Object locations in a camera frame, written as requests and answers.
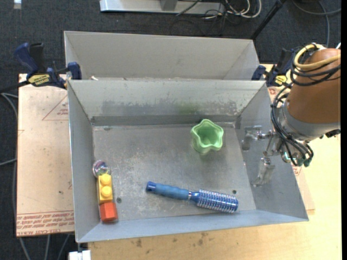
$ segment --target metal stand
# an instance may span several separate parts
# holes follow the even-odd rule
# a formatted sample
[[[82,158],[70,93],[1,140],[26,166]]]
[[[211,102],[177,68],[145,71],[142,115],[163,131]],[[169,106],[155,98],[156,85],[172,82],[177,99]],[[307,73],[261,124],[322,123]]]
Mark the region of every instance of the metal stand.
[[[267,17],[264,19],[264,21],[259,25],[259,27],[256,29],[256,31],[253,33],[253,35],[250,37],[251,40],[255,40],[256,37],[260,34],[260,32],[264,29],[264,27],[267,25],[267,23],[272,19],[272,17],[276,14],[276,12],[282,8],[283,4],[287,0],[277,0],[270,12],[267,14]]]
[[[156,12],[162,14],[178,14],[195,1],[179,0],[100,0],[101,12]],[[224,6],[215,2],[198,2],[185,14],[203,15],[207,11],[223,11]]]

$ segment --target lego brick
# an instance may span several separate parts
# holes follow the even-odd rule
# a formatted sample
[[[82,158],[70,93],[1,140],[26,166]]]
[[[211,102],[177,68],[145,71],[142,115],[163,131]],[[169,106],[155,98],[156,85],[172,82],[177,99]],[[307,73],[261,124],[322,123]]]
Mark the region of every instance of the lego brick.
[[[98,203],[112,202],[112,177],[109,174],[102,174],[98,177]]]
[[[118,219],[117,208],[114,202],[106,202],[100,205],[100,218],[103,222],[112,222]]]

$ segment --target wire bundle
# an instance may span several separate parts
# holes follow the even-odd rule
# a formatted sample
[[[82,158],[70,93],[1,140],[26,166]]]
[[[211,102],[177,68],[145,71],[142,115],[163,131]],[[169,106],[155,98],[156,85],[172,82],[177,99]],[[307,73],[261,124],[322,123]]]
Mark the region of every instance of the wire bundle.
[[[236,10],[234,8],[234,6],[232,6],[232,1],[233,0],[223,0],[225,2],[225,7],[226,7],[226,13],[228,14],[232,14],[232,15],[237,15],[237,16],[241,16],[243,18],[254,18],[257,17],[260,12],[261,12],[261,0],[257,0],[258,4],[258,10],[255,13],[251,13],[250,9],[251,9],[251,2],[250,0],[246,0],[247,2],[247,8],[246,9],[242,9],[242,10]]]
[[[316,85],[318,83],[322,83],[324,81],[331,81],[331,80],[336,80],[340,78],[334,77],[331,79],[331,76],[333,76],[338,70],[340,70],[341,65],[339,64],[336,67],[330,68],[328,70],[324,71],[317,71],[318,69],[327,66],[328,64],[337,61],[340,59],[340,54],[326,58],[324,60],[315,62],[315,63],[301,63],[300,58],[304,57],[305,54],[310,54],[313,50],[319,50],[319,49],[324,49],[324,47],[320,44],[315,44],[311,43],[302,49],[300,49],[295,57],[293,58],[292,64],[291,64],[291,69],[290,69],[290,77],[291,77],[291,83],[286,85],[285,88],[283,88],[275,97],[271,107],[271,121],[274,126],[275,131],[277,132],[279,138],[281,139],[282,145],[285,146],[287,152],[288,152],[288,157],[290,158],[290,161],[293,165],[295,166],[300,166],[302,163],[305,165],[308,165],[312,158],[313,158],[313,150],[310,148],[308,143],[306,141],[300,142],[297,141],[291,136],[289,133],[285,131],[283,126],[280,124],[278,117],[276,116],[276,108],[278,107],[279,103],[283,103],[284,99],[287,98],[289,93],[283,94],[283,92],[291,88],[293,84],[299,85],[299,86],[312,86]],[[311,82],[299,82],[296,80],[294,77],[296,76],[301,76],[305,77],[311,80]],[[294,147],[301,155],[301,159],[296,159],[290,149],[290,146]]]
[[[327,66],[328,64],[338,61],[341,58],[341,54],[338,54],[336,56],[321,60],[319,62],[315,63],[300,63],[299,59],[304,56],[305,53],[310,53],[312,50],[318,50],[318,49],[324,49],[324,47],[320,44],[311,43],[305,47],[303,47],[294,57],[294,60],[291,65],[291,71],[290,71],[290,77],[293,83],[299,85],[299,86],[312,86],[318,83],[322,83],[324,81],[330,81],[330,80],[336,80],[340,78],[340,76],[335,77],[334,79],[331,79],[330,77],[334,75],[335,72],[339,71],[341,69],[341,64],[330,68],[328,70],[318,71],[316,70]],[[294,78],[294,75],[306,77],[311,80],[311,82],[303,83],[299,82]]]
[[[281,139],[281,146],[284,145],[288,157],[291,161],[291,163],[294,166],[301,166],[302,161],[306,165],[308,165],[312,158],[313,158],[313,150],[306,142],[299,142],[296,139],[293,138],[286,130],[283,128],[281,123],[278,121],[278,117],[276,116],[276,108],[278,107],[279,103],[283,103],[283,99],[287,98],[288,93],[282,94],[287,88],[291,88],[293,83],[289,84],[285,88],[283,88],[275,97],[273,103],[271,104],[271,122],[273,124],[273,127],[278,134],[278,137]],[[294,157],[294,155],[291,152],[290,145],[294,147],[297,151],[301,154],[301,160]]]

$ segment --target cable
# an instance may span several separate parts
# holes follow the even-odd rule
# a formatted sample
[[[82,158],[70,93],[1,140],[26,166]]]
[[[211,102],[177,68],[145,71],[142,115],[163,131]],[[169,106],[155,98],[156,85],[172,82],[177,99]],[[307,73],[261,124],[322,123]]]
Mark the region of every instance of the cable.
[[[303,8],[301,8],[294,0],[292,0],[294,6],[296,6],[299,10],[307,13],[307,14],[310,14],[310,15],[334,15],[334,14],[337,14],[338,12],[341,12],[341,8],[337,9],[337,10],[334,10],[334,11],[329,11],[329,12],[312,12],[312,11],[307,11]]]
[[[186,8],[185,10],[181,11],[180,13],[178,13],[176,16],[179,16],[179,15],[182,15],[182,14],[186,13],[187,11],[189,11],[192,7],[194,7],[200,1],[201,0],[195,1],[192,5],[190,5],[188,8]]]
[[[16,118],[18,119],[18,113],[17,113],[17,109],[16,106],[13,104],[13,102],[7,97],[6,93],[1,93],[1,96],[4,97],[8,103],[11,105],[13,111],[15,112]]]
[[[11,160],[2,162],[2,163],[0,163],[0,166],[4,166],[4,165],[10,164],[10,163],[13,163],[13,162],[15,162],[15,161],[17,161],[17,158],[13,158],[13,159],[11,159]]]
[[[60,251],[59,251],[59,254],[58,254],[58,257],[57,257],[56,260],[59,260],[59,259],[60,259],[61,255],[62,255],[62,253],[63,253],[64,247],[65,247],[67,241],[69,240],[69,237],[70,237],[70,234],[68,234],[68,235],[66,236],[65,241],[64,241],[63,245],[61,246],[61,249],[60,249]]]
[[[300,68],[302,71],[308,71],[308,70],[314,70],[314,69],[320,68],[326,64],[332,63],[332,62],[337,61],[341,58],[341,54],[338,54],[338,55],[333,56],[331,58],[327,58],[327,59],[324,59],[324,60],[321,60],[321,61],[315,62],[315,63],[308,63],[308,64],[299,63],[299,58],[308,50],[310,50],[310,49],[317,50],[317,49],[323,49],[323,48],[325,48],[325,47],[321,44],[311,43],[311,44],[306,45],[296,54],[296,56],[294,57],[293,64],[297,68]]]
[[[258,4],[259,4],[258,5],[258,11],[256,13],[252,14],[252,15],[248,15],[248,12],[250,10],[250,1],[249,0],[246,0],[246,2],[247,2],[247,9],[246,10],[243,9],[241,11],[235,10],[234,7],[232,7],[231,4],[230,4],[231,1],[224,0],[224,2],[226,3],[225,7],[228,8],[227,9],[227,13],[232,14],[232,15],[241,16],[243,18],[255,18],[255,17],[257,17],[260,14],[261,8],[262,8],[262,3],[261,3],[261,0],[256,0],[256,1],[258,1]]]
[[[50,235],[47,236],[46,250],[44,252],[44,260],[47,260],[49,250]]]
[[[291,150],[289,148],[289,145],[293,146],[294,148],[296,148],[300,154],[301,157],[304,160],[311,160],[313,158],[313,150],[310,148],[310,146],[308,144],[301,144],[298,141],[294,140],[292,138],[292,136],[290,134],[288,134],[283,126],[279,123],[279,121],[277,120],[276,117],[276,113],[275,113],[275,109],[278,106],[278,103],[282,100],[282,98],[286,98],[288,94],[284,94],[282,96],[280,96],[287,88],[291,88],[292,84],[289,84],[288,86],[286,86],[285,88],[283,88],[275,97],[273,103],[271,104],[271,122],[274,126],[275,131],[277,132],[279,138],[281,139],[281,142],[283,145],[285,145],[286,150],[288,152],[288,156],[290,158],[290,161],[292,162],[293,165],[295,166],[299,166],[299,162],[298,160],[295,160]]]
[[[322,61],[319,62],[315,62],[312,64],[301,64],[299,63],[299,58],[302,57],[305,53],[309,53],[312,49],[314,50],[319,50],[324,48],[322,45],[320,44],[316,44],[316,43],[311,43],[306,45],[305,47],[303,47],[294,57],[294,60],[292,62],[291,68],[290,68],[290,77],[291,77],[291,81],[299,86],[312,86],[318,83],[322,83],[324,81],[331,81],[331,80],[335,80],[340,78],[340,76],[332,78],[331,77],[338,72],[341,69],[341,64],[330,68],[328,70],[324,70],[324,71],[319,71],[319,72],[315,72],[316,70],[327,66],[330,63],[333,63],[334,61],[338,61],[340,60],[340,54],[324,59]],[[301,77],[305,77],[310,79],[312,82],[307,82],[307,83],[302,83],[297,81],[294,78],[294,75],[296,76],[301,76]],[[318,76],[323,76],[320,79],[314,79],[314,77],[318,77]]]
[[[325,13],[325,20],[326,20],[326,47],[329,47],[329,41],[330,41],[330,22],[329,22],[329,18],[328,18],[328,15],[326,14],[326,10],[325,8],[323,7],[322,3],[320,1],[318,1],[320,7],[322,8],[322,10],[324,11]]]

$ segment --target blue clamp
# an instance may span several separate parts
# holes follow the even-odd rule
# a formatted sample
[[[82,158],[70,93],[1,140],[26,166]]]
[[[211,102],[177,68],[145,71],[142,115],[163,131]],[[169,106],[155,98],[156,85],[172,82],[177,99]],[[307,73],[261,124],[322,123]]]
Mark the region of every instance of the blue clamp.
[[[23,43],[14,52],[19,63],[29,69],[27,81],[35,87],[52,86],[66,89],[66,80],[60,77],[62,72],[70,72],[70,79],[81,80],[82,73],[80,66],[76,62],[70,62],[67,68],[56,71],[55,69],[43,66],[43,44]]]

